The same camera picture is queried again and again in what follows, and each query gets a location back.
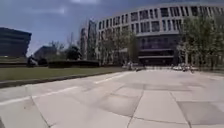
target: white building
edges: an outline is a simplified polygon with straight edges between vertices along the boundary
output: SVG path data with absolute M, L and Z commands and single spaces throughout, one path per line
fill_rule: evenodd
M 179 30 L 183 21 L 186 17 L 199 14 L 209 17 L 224 15 L 224 6 L 187 2 L 139 7 L 99 20 L 97 43 L 108 28 L 118 31 L 128 29 L 137 36 L 140 60 L 151 65 L 177 63 L 176 45 L 180 41 Z

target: glass facade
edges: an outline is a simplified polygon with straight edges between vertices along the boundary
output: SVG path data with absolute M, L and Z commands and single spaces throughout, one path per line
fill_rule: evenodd
M 160 12 L 162 17 L 169 17 L 168 8 L 161 8 Z
M 0 56 L 25 57 L 31 33 L 0 28 Z
M 133 12 L 131 13 L 131 21 L 137 21 L 138 20 L 138 13 Z
M 148 10 L 140 11 L 139 14 L 140 14 L 140 20 L 149 19 Z

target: pavement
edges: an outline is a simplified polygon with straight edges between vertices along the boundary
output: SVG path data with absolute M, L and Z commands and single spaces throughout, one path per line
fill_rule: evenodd
M 224 77 L 144 70 L 0 89 L 0 128 L 223 128 Z

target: hedge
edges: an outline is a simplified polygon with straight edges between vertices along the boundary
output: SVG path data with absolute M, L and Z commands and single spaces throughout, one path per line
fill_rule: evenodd
M 71 68 L 71 67 L 99 67 L 97 61 L 51 61 L 49 68 Z

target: cloud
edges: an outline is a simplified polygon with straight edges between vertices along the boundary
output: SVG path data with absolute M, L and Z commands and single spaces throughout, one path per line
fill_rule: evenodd
M 100 0 L 70 0 L 72 3 L 76 4 L 98 4 Z
M 65 15 L 68 12 L 68 8 L 65 6 L 61 6 L 59 8 L 51 8 L 51 9 L 27 9 L 26 12 L 32 14 L 59 14 Z

